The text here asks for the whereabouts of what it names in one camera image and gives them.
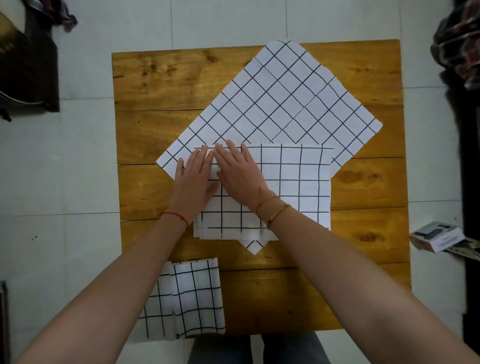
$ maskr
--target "gold bracelet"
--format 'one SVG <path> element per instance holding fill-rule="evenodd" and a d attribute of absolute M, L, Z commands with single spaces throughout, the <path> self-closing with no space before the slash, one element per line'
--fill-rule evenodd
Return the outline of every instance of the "gold bracelet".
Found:
<path fill-rule="evenodd" d="M 280 213 L 281 213 L 283 210 L 285 210 L 285 209 L 287 209 L 287 208 L 289 208 L 289 207 L 291 207 L 291 205 L 289 205 L 289 204 L 284 204 L 281 209 L 279 209 L 276 213 L 274 213 L 274 214 L 272 215 L 272 217 L 267 221 L 267 229 L 270 230 L 270 226 L 272 225 L 273 220 L 275 220 L 275 218 L 276 218 L 278 215 L 280 215 Z"/>
<path fill-rule="evenodd" d="M 258 215 L 258 210 L 260 209 L 260 206 L 262 206 L 265 202 L 267 201 L 270 201 L 270 200 L 273 200 L 274 198 L 280 198 L 280 196 L 270 196 L 269 198 L 261 201 L 258 206 L 257 206 L 257 209 L 254 211 L 256 215 Z"/>

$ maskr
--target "bracelet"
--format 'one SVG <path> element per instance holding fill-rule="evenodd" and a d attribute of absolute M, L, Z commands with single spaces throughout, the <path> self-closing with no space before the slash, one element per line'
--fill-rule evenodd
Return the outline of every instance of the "bracelet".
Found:
<path fill-rule="evenodd" d="M 283 207 L 281 209 L 279 209 L 276 213 L 274 213 L 272 215 L 272 217 L 267 221 L 267 229 L 270 230 L 270 226 L 272 225 L 272 222 L 273 220 L 275 220 L 275 218 L 280 215 L 282 213 L 282 211 L 284 211 L 285 209 L 291 207 L 291 205 L 289 204 L 284 204 Z"/>
<path fill-rule="evenodd" d="M 280 198 L 280 196 L 270 196 L 269 198 L 261 201 L 261 202 L 258 204 L 258 206 L 257 206 L 257 209 L 256 209 L 255 214 L 258 215 L 258 210 L 260 209 L 260 206 L 262 206 L 262 205 L 263 205 L 265 202 L 267 202 L 267 201 L 273 200 L 274 198 Z"/>
<path fill-rule="evenodd" d="M 188 229 L 188 221 L 186 218 L 184 218 L 182 215 L 180 214 L 177 214 L 176 212 L 172 212 L 172 211 L 164 211 L 160 214 L 160 217 L 162 217 L 163 214 L 169 214 L 169 215 L 174 215 L 174 216 L 177 216 L 180 220 L 184 221 L 185 222 L 185 225 L 187 225 L 187 229 Z"/>

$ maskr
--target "pants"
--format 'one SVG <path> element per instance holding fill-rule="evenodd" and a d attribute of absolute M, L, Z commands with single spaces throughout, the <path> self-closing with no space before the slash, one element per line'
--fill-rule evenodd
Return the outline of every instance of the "pants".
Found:
<path fill-rule="evenodd" d="M 264 334 L 264 364 L 330 364 L 314 331 Z M 195 339 L 188 364 L 252 364 L 250 336 L 203 336 Z"/>

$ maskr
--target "tile floor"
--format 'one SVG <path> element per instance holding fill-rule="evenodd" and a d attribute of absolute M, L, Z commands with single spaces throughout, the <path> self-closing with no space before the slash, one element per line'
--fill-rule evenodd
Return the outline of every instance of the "tile floor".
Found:
<path fill-rule="evenodd" d="M 7 0 L 11 17 L 21 7 Z M 11 290 L 14 356 L 120 254 L 110 54 L 117 51 L 400 38 L 410 228 L 462 224 L 458 137 L 429 55 L 450 0 L 69 0 L 79 20 L 54 32 L 60 114 L 0 120 L 0 277 Z M 464 267 L 411 249 L 413 291 L 455 333 Z M 332 363 L 366 363 L 342 331 L 318 333 Z M 183 363 L 191 340 L 126 346 L 119 363 Z M 260 363 L 262 343 L 252 339 Z"/>

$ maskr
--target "red string bracelet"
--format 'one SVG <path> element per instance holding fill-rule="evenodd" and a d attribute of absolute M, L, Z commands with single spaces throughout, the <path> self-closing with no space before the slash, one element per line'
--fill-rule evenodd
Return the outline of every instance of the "red string bracelet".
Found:
<path fill-rule="evenodd" d="M 160 217 L 162 217 L 163 214 L 169 214 L 169 215 L 175 215 L 177 216 L 180 220 L 184 221 L 185 222 L 185 225 L 187 225 L 187 229 L 188 229 L 188 221 L 186 218 L 184 218 L 182 215 L 180 214 L 177 214 L 176 212 L 172 212 L 172 211 L 164 211 L 160 214 Z"/>

